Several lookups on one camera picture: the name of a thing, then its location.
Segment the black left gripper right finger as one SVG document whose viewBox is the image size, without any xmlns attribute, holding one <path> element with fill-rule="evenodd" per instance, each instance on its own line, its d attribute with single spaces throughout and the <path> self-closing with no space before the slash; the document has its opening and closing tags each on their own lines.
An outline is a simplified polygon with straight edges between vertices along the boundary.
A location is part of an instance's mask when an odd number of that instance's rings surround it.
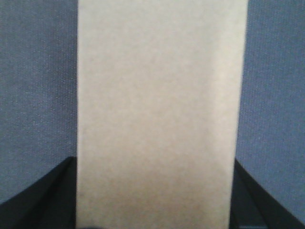
<svg viewBox="0 0 305 229">
<path fill-rule="evenodd" d="M 230 229 L 303 229 L 299 221 L 262 188 L 236 160 Z"/>
</svg>

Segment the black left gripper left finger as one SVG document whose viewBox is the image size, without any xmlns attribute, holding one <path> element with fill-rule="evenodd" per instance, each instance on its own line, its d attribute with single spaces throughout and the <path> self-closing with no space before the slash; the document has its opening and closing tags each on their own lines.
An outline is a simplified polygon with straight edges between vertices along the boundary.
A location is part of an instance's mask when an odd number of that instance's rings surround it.
<svg viewBox="0 0 305 229">
<path fill-rule="evenodd" d="M 77 159 L 68 157 L 0 206 L 2 229 L 73 229 Z"/>
</svg>

